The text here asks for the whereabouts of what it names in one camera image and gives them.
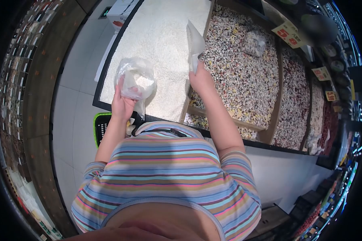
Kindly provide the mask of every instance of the white floor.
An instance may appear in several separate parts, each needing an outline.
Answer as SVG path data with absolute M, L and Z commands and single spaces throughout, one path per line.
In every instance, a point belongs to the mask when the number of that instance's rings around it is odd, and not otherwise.
M 114 34 L 101 12 L 115 0 L 103 0 L 82 27 L 62 73 L 53 114 L 53 154 L 59 187 L 68 210 L 86 165 L 94 161 L 93 118 L 106 112 L 92 106 L 98 65 Z M 247 147 L 263 206 L 276 203 L 290 212 L 299 195 L 315 189 L 331 171 L 316 166 L 316 157 Z

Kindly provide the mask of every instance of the bag of beans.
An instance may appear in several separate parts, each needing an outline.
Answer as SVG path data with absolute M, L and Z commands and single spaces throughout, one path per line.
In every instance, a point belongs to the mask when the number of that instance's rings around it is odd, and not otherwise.
M 243 41 L 243 52 L 256 57 L 261 57 L 265 51 L 265 36 L 259 31 L 250 31 Z

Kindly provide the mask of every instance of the sign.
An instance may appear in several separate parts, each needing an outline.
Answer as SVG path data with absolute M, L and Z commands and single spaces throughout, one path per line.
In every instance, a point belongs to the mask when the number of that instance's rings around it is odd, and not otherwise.
M 305 45 L 303 39 L 300 39 L 298 29 L 289 20 L 272 30 L 291 48 L 296 49 Z
M 350 87 L 351 87 L 351 99 L 356 100 L 355 99 L 355 88 L 354 88 L 354 81 L 353 80 L 350 80 Z
M 328 73 L 326 67 L 311 69 L 319 81 L 331 80 L 331 75 Z
M 334 91 L 326 91 L 326 98 L 327 98 L 328 101 L 336 101 L 337 100 Z
M 106 7 L 105 10 L 103 10 L 102 14 L 99 16 L 98 19 L 107 18 L 107 13 L 110 11 L 111 7 Z
M 334 112 L 342 112 L 342 107 L 334 106 Z

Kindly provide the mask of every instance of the floor tile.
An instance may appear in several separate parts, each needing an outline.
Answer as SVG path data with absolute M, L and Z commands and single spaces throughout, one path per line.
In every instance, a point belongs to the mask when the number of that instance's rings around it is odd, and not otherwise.
M 69 211 L 71 210 L 72 201 L 77 194 L 74 180 L 74 169 L 57 156 L 54 156 L 53 160 L 63 201 Z
M 85 23 L 69 52 L 60 85 L 80 90 L 90 57 L 107 23 L 107 19 L 88 20 Z
M 79 190 L 79 186 L 83 182 L 83 173 L 81 173 L 80 171 L 74 169 L 74 179 L 75 179 L 75 187 L 76 187 L 77 190 Z
M 98 19 L 106 7 L 112 7 L 117 0 L 102 0 L 98 6 L 94 9 L 94 12 L 90 15 L 89 19 Z
M 58 86 L 53 110 L 53 153 L 72 166 L 72 133 L 79 92 Z
M 97 74 L 98 66 L 101 63 L 102 57 L 106 51 L 106 48 L 114 35 L 114 28 L 110 22 L 106 24 L 103 33 L 98 39 L 97 45 L 89 59 L 86 67 L 86 71 L 83 76 L 80 91 L 94 95 L 95 89 L 97 88 L 98 82 L 94 81 L 95 75 Z
M 97 147 L 94 141 L 93 121 L 97 113 L 106 112 L 92 106 L 93 96 L 80 92 L 75 110 L 72 138 L 73 167 L 84 172 L 87 164 L 95 160 Z

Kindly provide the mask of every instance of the plastic bag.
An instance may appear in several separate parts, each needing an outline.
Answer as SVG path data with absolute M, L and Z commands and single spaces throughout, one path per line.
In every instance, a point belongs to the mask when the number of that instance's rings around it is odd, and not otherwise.
M 309 132 L 309 136 L 307 137 L 307 148 L 309 155 L 318 156 L 324 149 L 318 146 L 318 141 L 322 137 L 322 135 L 314 135 L 314 130 L 311 128 Z
M 261 57 L 265 50 L 265 36 L 258 31 L 247 32 L 244 38 L 243 52 Z
M 139 58 L 123 58 L 114 77 L 114 86 L 123 81 L 121 96 L 136 99 L 134 110 L 145 120 L 145 99 L 157 86 L 150 61 Z
M 190 42 L 190 64 L 192 65 L 192 71 L 196 74 L 197 65 L 198 65 L 198 56 L 203 53 L 205 49 L 205 41 L 203 36 L 198 32 L 196 27 L 193 25 L 190 20 L 188 20 L 187 29 L 189 32 L 186 33 Z

